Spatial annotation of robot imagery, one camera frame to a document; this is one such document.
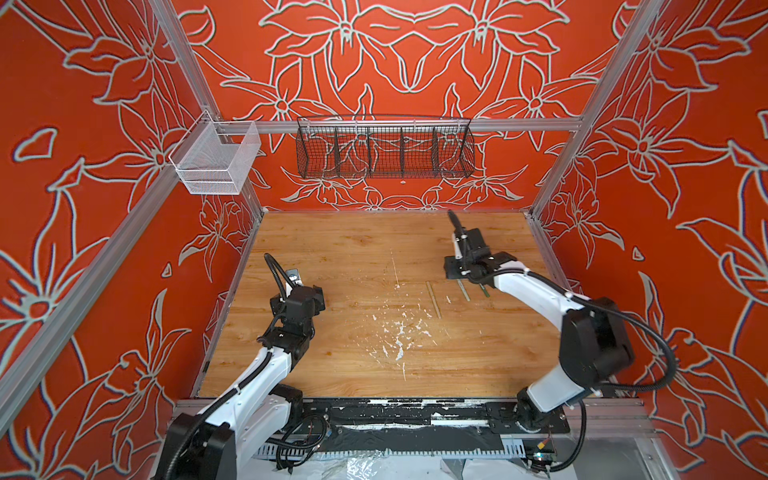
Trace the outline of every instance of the black cable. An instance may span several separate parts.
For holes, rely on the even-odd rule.
[[[277,283],[277,287],[280,289],[280,295],[283,297],[283,300],[286,299],[286,290],[283,286],[283,282],[280,281],[280,278],[277,276],[278,273],[285,279],[285,281],[290,285],[291,288],[296,288],[298,285],[296,284],[296,281],[291,279],[285,270],[280,266],[280,264],[275,260],[275,257],[272,255],[269,255],[268,253],[264,254],[264,261],[266,262],[266,265],[270,268],[270,272],[272,272],[272,276],[275,279],[275,283]]]
[[[298,430],[301,426],[303,426],[307,420],[310,421],[310,425],[312,425],[312,422],[314,422],[316,419],[320,420],[320,423],[322,424],[323,428],[318,433],[317,439],[314,442],[310,442],[310,435],[307,436],[306,439],[295,441],[295,442],[288,442],[287,439],[289,436],[291,436],[296,430]],[[277,450],[275,451],[275,462],[277,463],[277,469],[282,470],[284,468],[288,469],[288,472],[292,472],[293,468],[298,467],[299,465],[303,465],[307,460],[309,460],[312,455],[315,453],[315,448],[320,445],[320,443],[323,442],[323,440],[326,437],[326,434],[328,433],[328,422],[321,416],[317,414],[308,415],[301,419],[301,421],[293,427],[291,430],[286,431],[285,435],[283,435],[283,438],[281,440],[278,439],[272,439],[269,438],[266,440],[266,443],[271,443],[273,445],[278,445]],[[295,450],[309,450],[304,458],[302,458],[299,461],[293,461],[288,459],[288,451],[291,449]]]
[[[462,226],[462,222],[458,221],[458,217],[453,213],[453,210],[448,210],[448,218],[451,219],[451,223],[453,223],[453,227],[456,230],[461,233],[465,232],[464,227]]]
[[[272,349],[272,346],[270,343],[264,339],[263,337],[260,337],[258,339],[266,348],[266,356],[264,357],[264,360],[259,364],[259,366],[250,374],[248,377],[243,379],[240,383],[237,384],[237,388],[243,389],[246,385],[250,383],[251,380],[256,378],[256,376],[261,373],[267,366],[267,364],[272,359],[272,352],[270,351]],[[170,479],[174,477],[174,472],[176,471],[176,466],[178,465],[179,460],[181,459],[181,453],[184,451],[184,449],[187,447],[187,443],[192,439],[192,437],[195,436],[198,430],[200,430],[200,427],[205,423],[205,421],[210,417],[214,412],[216,412],[222,405],[224,405],[229,399],[234,397],[238,393],[237,389],[231,389],[228,392],[224,393],[221,397],[219,397],[215,402],[210,404],[210,406],[205,410],[205,412],[198,413],[195,415],[195,422],[194,424],[187,430],[187,433],[184,435],[184,438],[182,439],[179,446],[176,448],[176,451],[174,452],[173,456],[170,457],[170,461],[168,462],[168,467],[165,469],[165,479]]]
[[[270,323],[270,326],[266,328],[266,331],[269,332],[277,324],[278,319],[285,319],[285,318],[286,318],[286,314],[283,312],[280,312],[277,315],[275,315],[275,318],[272,319],[272,323]]]
[[[505,273],[517,273],[520,275],[528,275],[536,280],[541,281],[542,283],[546,284],[553,290],[556,290],[561,295],[566,295],[568,291],[564,289],[563,287],[559,286],[552,280],[548,279],[546,276],[540,275],[536,272],[531,272],[530,270],[526,271],[522,268],[502,268],[500,270],[496,270],[495,272],[492,272],[488,275],[482,276],[480,278],[473,278],[471,276],[467,276],[468,280],[472,283],[483,283],[494,276],[503,275]],[[650,338],[658,344],[659,348],[661,348],[662,353],[664,354],[664,358],[667,360],[667,370],[664,372],[664,376],[662,376],[660,379],[653,383],[648,383],[644,385],[626,385],[623,383],[601,383],[601,386],[609,386],[617,390],[630,390],[634,392],[652,392],[654,390],[662,389],[663,387],[669,385],[672,383],[672,380],[674,379],[675,375],[677,374],[677,359],[674,356],[674,352],[672,351],[671,347],[667,343],[664,338],[659,335],[657,332],[655,332],[653,329],[651,329],[648,325],[642,322],[638,322],[631,316],[627,315],[624,312],[621,312],[620,310],[611,310],[608,308],[605,308],[604,306],[597,305],[594,302],[591,302],[590,300],[585,300],[578,295],[572,295],[571,300],[578,303],[579,305],[585,306],[587,308],[593,309],[593,310],[600,310],[601,312],[608,313],[611,315],[618,316],[623,321],[630,323],[631,325],[637,327],[638,329],[643,330]]]
[[[578,457],[578,454],[581,452],[581,448],[584,447],[584,440],[587,438],[587,407],[584,406],[584,401],[579,400],[578,405],[581,407],[581,427],[579,427],[579,435],[578,440],[576,441],[576,448],[574,451],[568,456],[567,459],[565,459],[565,462],[558,463],[554,467],[551,466],[549,468],[550,472],[559,472],[561,470],[565,470],[566,468],[571,466],[571,463],[576,460],[576,457]],[[531,470],[534,472],[546,472],[547,468],[542,467],[540,465],[533,465],[531,464]]]

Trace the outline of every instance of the wood grain surface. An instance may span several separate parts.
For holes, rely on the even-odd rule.
[[[492,251],[546,274],[522,214],[461,213]],[[269,252],[323,288],[309,352],[284,383],[305,396],[514,396],[558,361],[559,333],[515,298],[446,280],[452,226],[440,213],[269,213],[203,382],[218,396],[257,354],[277,287]],[[439,319],[426,282],[432,284]]]

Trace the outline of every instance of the wire basket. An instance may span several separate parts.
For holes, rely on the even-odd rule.
[[[220,133],[223,124],[238,125],[244,135]],[[204,112],[169,156],[184,186],[191,194],[238,194],[253,159],[261,148],[261,137],[252,121],[219,122]]]
[[[468,118],[301,117],[303,178],[460,178],[475,171]]]

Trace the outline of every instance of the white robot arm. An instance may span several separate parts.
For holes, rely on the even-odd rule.
[[[288,275],[269,254],[265,260],[280,294],[270,300],[274,319],[259,338],[264,347],[223,395],[195,416],[181,414],[171,423],[155,478],[235,480],[265,442],[310,451],[324,440],[325,419],[314,441],[298,445],[271,438],[287,425],[298,426],[307,419],[301,391],[280,381],[309,348],[315,334],[312,318],[325,309],[325,300],[318,286],[302,285],[298,272]]]
[[[531,272],[506,252],[491,253],[479,229],[466,230],[453,212],[455,255],[445,258],[449,279],[467,279],[508,293],[561,331],[560,362],[518,394],[516,421],[537,432],[558,407],[599,392],[600,384],[634,361],[623,322],[608,299],[591,301]]]

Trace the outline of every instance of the red wallpaper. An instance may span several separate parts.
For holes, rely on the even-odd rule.
[[[313,114],[578,116],[636,2],[174,0],[227,119]],[[483,134],[466,180],[302,180],[266,135],[251,181],[278,210],[531,205],[567,134]]]
[[[0,374],[200,113],[147,4],[89,5],[0,8]]]
[[[0,441],[0,472],[146,478],[253,221],[178,184]]]
[[[576,288],[675,348],[646,400],[684,478],[768,476],[766,27],[765,2],[667,3],[544,218]],[[658,378],[635,343],[624,380]]]
[[[3,2],[0,41],[2,374],[200,111],[145,0]],[[145,475],[252,223],[176,188],[0,440],[0,476]]]

